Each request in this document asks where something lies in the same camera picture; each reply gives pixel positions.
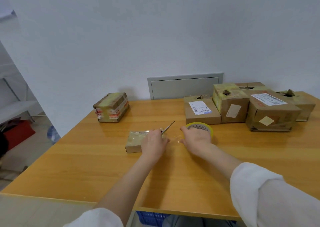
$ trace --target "wooden table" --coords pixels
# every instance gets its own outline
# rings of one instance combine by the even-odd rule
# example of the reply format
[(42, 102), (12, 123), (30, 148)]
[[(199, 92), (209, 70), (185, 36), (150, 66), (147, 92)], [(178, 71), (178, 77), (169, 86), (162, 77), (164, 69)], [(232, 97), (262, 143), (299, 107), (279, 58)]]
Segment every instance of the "wooden table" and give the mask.
[[(320, 100), (309, 122), (292, 132), (250, 132), (242, 124), (212, 125), (214, 143), (247, 162), (282, 174), (289, 184), (320, 199)], [(131, 130), (165, 128), (171, 142), (145, 181), (136, 210), (221, 219), (238, 219), (229, 182), (178, 142), (185, 125), (182, 99), (130, 102), (119, 123), (98, 123), (87, 115), (57, 144), (22, 173), (3, 193), (98, 202), (136, 162), (127, 154)]]

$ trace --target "left hand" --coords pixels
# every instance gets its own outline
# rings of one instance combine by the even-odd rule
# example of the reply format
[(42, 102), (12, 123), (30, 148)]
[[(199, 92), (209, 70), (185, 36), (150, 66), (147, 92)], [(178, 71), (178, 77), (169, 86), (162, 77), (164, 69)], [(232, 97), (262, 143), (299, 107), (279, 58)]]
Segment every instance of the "left hand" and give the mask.
[(142, 141), (142, 155), (157, 162), (169, 142), (170, 139), (162, 138), (160, 129), (150, 130), (146, 138)]

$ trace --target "white shirt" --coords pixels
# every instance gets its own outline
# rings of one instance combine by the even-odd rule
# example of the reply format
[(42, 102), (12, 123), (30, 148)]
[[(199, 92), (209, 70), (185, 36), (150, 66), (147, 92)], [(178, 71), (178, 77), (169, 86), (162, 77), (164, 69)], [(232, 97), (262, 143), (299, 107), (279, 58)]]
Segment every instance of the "white shirt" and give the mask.
[[(230, 179), (232, 203), (248, 227), (320, 226), (320, 201), (287, 184), (281, 175), (252, 163), (240, 164)], [(123, 227), (105, 208), (82, 214), (65, 227)]]

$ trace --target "yellow tape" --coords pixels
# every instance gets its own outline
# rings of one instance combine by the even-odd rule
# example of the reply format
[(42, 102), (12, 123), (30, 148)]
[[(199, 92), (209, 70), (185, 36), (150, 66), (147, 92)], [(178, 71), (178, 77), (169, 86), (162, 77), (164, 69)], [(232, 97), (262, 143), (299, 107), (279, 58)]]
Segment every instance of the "yellow tape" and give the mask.
[(188, 129), (192, 128), (192, 127), (200, 128), (202, 130), (210, 132), (211, 138), (213, 138), (213, 136), (214, 136), (214, 131), (212, 130), (212, 128), (208, 124), (194, 122), (194, 123), (189, 123), (189, 124), (186, 125), (186, 128), (188, 128)]

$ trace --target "forearm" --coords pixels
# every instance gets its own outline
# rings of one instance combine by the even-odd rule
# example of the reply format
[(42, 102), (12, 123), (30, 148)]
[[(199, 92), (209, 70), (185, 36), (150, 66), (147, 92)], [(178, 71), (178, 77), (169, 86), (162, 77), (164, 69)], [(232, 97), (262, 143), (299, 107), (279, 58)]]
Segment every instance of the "forearm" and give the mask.
[(203, 158), (216, 167), (229, 181), (235, 168), (242, 163), (242, 161), (227, 154), (214, 144), (210, 144), (209, 151), (204, 154)]
[(110, 189), (94, 208), (106, 208), (118, 215), (125, 226), (139, 191), (155, 162), (143, 155)]

